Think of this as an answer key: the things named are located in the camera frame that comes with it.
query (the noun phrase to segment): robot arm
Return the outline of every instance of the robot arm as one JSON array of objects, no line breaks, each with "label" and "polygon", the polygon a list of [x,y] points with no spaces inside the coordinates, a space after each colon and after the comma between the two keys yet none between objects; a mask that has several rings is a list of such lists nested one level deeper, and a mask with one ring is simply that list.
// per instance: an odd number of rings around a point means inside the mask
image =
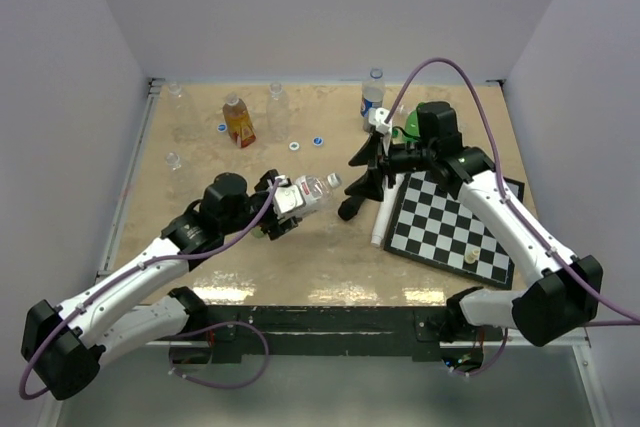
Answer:
[{"label": "robot arm", "polygon": [[446,102],[417,108],[420,138],[407,144],[390,142],[388,111],[370,114],[371,135],[349,165],[366,165],[367,172],[346,189],[347,195],[383,200],[384,182],[393,186],[395,175],[429,171],[438,186],[473,212],[493,233],[524,275],[527,290],[493,292],[469,289],[447,301],[448,321],[442,340],[455,340],[469,326],[517,328],[533,345],[542,346],[592,320],[597,301],[581,288],[525,228],[512,208],[551,244],[570,268],[596,291],[602,268],[591,256],[579,259],[551,236],[515,198],[511,208],[501,196],[493,162],[475,147],[463,147],[455,111]]},{"label": "robot arm", "polygon": [[[205,305],[189,289],[174,289],[151,306],[136,306],[163,285],[195,269],[209,252],[221,249],[226,235],[246,230],[258,213],[264,212],[256,228],[275,240],[312,212],[313,199],[275,170],[267,172],[255,190],[249,196],[241,176],[219,175],[201,200],[173,219],[161,236],[127,265],[55,307],[42,300],[29,310],[22,355],[56,399],[75,395],[95,378],[101,366],[121,355],[149,341],[190,330],[190,322],[198,321]],[[177,255],[187,257],[175,258]],[[165,257],[169,258],[149,263]],[[24,397],[35,396],[25,393]]]}]

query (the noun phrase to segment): wooden table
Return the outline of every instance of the wooden table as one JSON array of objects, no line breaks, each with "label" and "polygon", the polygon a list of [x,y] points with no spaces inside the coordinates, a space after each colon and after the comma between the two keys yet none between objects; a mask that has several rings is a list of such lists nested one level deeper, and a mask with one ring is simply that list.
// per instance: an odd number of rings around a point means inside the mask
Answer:
[{"label": "wooden table", "polygon": [[[385,107],[390,107],[400,86],[388,87]],[[208,130],[206,141],[185,140],[176,134],[175,117],[166,101],[166,87],[155,109],[146,147],[135,183],[115,266],[121,266],[141,252],[187,205],[176,199],[169,184],[164,157],[178,152],[193,168],[193,187],[202,191],[219,173],[231,171],[244,176],[250,193],[268,169],[296,178],[303,174],[338,172],[349,185],[363,168],[347,165],[366,139],[359,114],[360,86],[285,85],[293,110],[287,142],[270,139],[265,107],[267,85],[188,84],[185,89],[197,106]],[[223,122],[224,97],[237,92],[249,107],[258,140],[239,150],[216,126]],[[478,93],[497,139],[504,174],[526,183],[524,204],[534,206],[522,160],[499,87],[478,87]],[[403,104],[444,100],[454,107],[466,145],[490,153],[475,104],[463,86],[413,86]],[[314,137],[325,143],[315,147]],[[297,152],[288,149],[297,141]],[[365,202],[356,218],[343,222],[336,214],[345,196],[337,192],[334,204],[324,212],[306,218],[301,225],[277,241],[247,236],[229,251],[209,259],[187,276],[158,291],[155,301],[169,289],[186,285],[205,302],[225,304],[280,305],[442,305],[445,299],[471,285],[469,280],[423,264],[400,258],[370,244],[378,204]],[[513,288],[524,284],[516,275]]]}]

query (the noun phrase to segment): white paper roll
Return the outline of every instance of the white paper roll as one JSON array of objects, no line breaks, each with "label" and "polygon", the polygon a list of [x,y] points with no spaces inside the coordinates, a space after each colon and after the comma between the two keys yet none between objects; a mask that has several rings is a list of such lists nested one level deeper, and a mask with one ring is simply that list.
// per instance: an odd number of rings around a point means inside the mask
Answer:
[{"label": "white paper roll", "polygon": [[391,219],[393,206],[396,203],[398,190],[400,190],[400,185],[403,180],[404,174],[396,174],[396,184],[393,188],[389,189],[386,185],[384,187],[384,200],[380,203],[378,216],[376,217],[375,224],[373,224],[373,232],[371,233],[371,243],[377,247],[380,247],[380,244],[382,244],[382,239],[389,225],[389,219]]}]

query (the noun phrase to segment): black and white checkered board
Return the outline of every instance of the black and white checkered board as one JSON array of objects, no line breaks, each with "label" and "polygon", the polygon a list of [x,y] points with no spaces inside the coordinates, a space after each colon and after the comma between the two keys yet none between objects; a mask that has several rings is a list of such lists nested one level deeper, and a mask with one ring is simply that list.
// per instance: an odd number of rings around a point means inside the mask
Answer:
[{"label": "black and white checkered board", "polygon": [[[522,201],[524,184],[505,179]],[[467,264],[467,251],[480,259]],[[407,175],[398,192],[384,249],[501,289],[513,283],[513,262],[469,209],[437,188],[426,172]]]}]

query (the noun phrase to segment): gray wall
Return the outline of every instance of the gray wall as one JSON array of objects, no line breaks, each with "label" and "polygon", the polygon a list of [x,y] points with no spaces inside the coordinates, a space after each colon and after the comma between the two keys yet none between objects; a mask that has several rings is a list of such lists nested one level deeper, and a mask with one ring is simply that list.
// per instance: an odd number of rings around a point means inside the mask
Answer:
[{"label": "gray wall", "polygon": [[[142,67],[192,79],[404,80],[433,55],[504,78],[550,0],[107,0]],[[451,70],[432,78],[458,80]]]},{"label": "gray wall", "polygon": [[105,0],[0,0],[2,425],[35,425],[41,403],[17,393],[24,316],[90,285],[143,88]]},{"label": "gray wall", "polygon": [[[553,0],[506,87],[541,219],[601,261],[606,296],[640,312],[638,0]],[[616,425],[636,426],[640,329],[591,330]]]}]

